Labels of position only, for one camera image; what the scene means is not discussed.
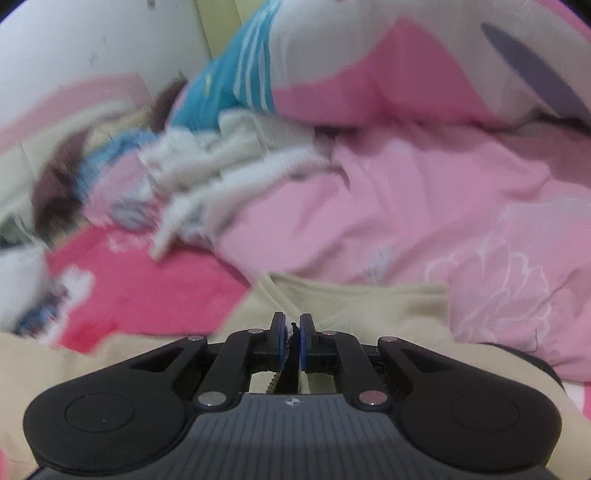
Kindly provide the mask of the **beige zip hoodie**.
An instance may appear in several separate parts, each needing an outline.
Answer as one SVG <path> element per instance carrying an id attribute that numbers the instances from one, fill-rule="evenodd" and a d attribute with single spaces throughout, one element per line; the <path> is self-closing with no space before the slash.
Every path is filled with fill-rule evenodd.
<path id="1" fill-rule="evenodd" d="M 263 276 L 211 338 L 221 342 L 235 331 L 266 328 L 273 313 L 296 320 L 310 313 L 320 330 L 342 331 L 373 344 L 385 335 L 522 381 L 550 399 L 567 399 L 548 373 L 537 373 L 522 360 L 495 353 L 490 346 L 454 342 L 449 322 L 448 290 L 442 284 L 401 284 L 391 288 L 335 286 L 294 276 Z M 26 444 L 22 418 L 29 403 L 44 390 L 129 359 L 176 340 L 176 335 L 138 336 L 113 333 L 93 347 L 51 347 L 32 338 L 1 336 L 1 476 L 24 479 L 36 468 Z"/>

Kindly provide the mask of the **pink magenta floral bed blanket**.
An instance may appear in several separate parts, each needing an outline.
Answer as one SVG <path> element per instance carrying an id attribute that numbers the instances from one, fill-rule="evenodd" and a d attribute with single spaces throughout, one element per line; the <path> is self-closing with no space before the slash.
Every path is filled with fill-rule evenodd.
<path id="1" fill-rule="evenodd" d="M 201 249 L 181 247 L 155 262 L 150 245 L 147 234 L 87 227 L 46 249 L 48 293 L 64 286 L 69 297 L 58 320 L 32 339 L 89 348 L 113 333 L 179 337 L 221 327 L 245 295 L 245 279 Z"/>

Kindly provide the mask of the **crumpled white cloth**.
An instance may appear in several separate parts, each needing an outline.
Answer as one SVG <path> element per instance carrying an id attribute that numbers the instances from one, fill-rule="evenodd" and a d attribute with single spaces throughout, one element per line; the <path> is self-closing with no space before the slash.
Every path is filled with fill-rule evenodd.
<path id="1" fill-rule="evenodd" d="M 151 192 L 167 203 L 151 258 L 175 240 L 211 247 L 247 202 L 329 168 L 331 155 L 332 140 L 314 127 L 246 109 L 223 111 L 215 130 L 166 129 L 139 154 Z"/>

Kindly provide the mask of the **blue denim garment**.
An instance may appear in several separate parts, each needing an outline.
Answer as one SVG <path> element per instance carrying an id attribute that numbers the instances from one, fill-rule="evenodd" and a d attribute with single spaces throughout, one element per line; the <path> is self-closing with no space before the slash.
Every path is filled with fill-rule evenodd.
<path id="1" fill-rule="evenodd" d="M 45 333 L 51 323 L 59 317 L 62 303 L 67 300 L 69 293 L 66 287 L 53 288 L 32 309 L 27 311 L 17 322 L 13 333 L 21 337 L 37 338 Z"/>

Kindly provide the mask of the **light pink quilt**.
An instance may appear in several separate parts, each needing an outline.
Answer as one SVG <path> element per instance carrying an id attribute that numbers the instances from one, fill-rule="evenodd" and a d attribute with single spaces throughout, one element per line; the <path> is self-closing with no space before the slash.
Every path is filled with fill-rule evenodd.
<path id="1" fill-rule="evenodd" d="M 151 238 L 167 203 L 141 181 L 109 202 Z M 331 165 L 250 200 L 211 249 L 253 280 L 443 282 L 462 342 L 534 353 L 590 378 L 590 138 L 394 122 L 332 140 Z"/>

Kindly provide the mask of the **white folded garment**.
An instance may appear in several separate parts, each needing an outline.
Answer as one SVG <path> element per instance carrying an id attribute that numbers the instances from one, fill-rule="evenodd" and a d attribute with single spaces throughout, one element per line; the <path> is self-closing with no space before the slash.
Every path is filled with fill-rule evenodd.
<path id="1" fill-rule="evenodd" d="M 46 249 L 29 243 L 1 251 L 1 330 L 12 331 L 50 289 Z"/>

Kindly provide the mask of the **light blue crumpled garment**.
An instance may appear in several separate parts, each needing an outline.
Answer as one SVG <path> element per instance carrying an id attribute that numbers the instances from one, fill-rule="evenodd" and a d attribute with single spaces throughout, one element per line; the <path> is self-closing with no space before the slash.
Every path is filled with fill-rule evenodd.
<path id="1" fill-rule="evenodd" d="M 91 188 L 112 167 L 118 158 L 132 150 L 155 141 L 157 134 L 142 129 L 132 129 L 116 135 L 101 147 L 86 154 L 74 176 L 73 193 L 77 200 L 85 200 Z"/>

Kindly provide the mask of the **dark brown garment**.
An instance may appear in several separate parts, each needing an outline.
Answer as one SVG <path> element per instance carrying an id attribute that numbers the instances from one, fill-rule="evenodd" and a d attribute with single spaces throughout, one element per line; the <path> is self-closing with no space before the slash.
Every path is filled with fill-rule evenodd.
<path id="1" fill-rule="evenodd" d="M 174 102 L 187 79 L 179 77 L 169 83 L 153 103 L 110 114 L 66 137 L 54 149 L 33 188 L 33 225 L 41 235 L 51 234 L 65 226 L 81 202 L 74 195 L 74 178 L 82 161 L 117 135 L 133 129 L 158 133 L 164 129 Z"/>

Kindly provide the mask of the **large pink blue cartoon pillow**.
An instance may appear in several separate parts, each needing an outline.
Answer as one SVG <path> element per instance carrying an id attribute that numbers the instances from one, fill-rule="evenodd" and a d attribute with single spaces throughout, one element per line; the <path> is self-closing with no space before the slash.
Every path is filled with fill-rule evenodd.
<path id="1" fill-rule="evenodd" d="M 230 108 L 315 126 L 590 119 L 590 26 L 562 1 L 267 1 L 170 122 Z"/>

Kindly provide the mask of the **yellow-green wardrobe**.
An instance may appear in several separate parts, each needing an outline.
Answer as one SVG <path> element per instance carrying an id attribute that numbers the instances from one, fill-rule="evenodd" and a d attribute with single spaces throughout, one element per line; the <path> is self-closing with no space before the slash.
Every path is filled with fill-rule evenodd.
<path id="1" fill-rule="evenodd" d="M 195 0 L 212 58 L 221 55 L 235 32 L 263 4 L 263 0 Z"/>

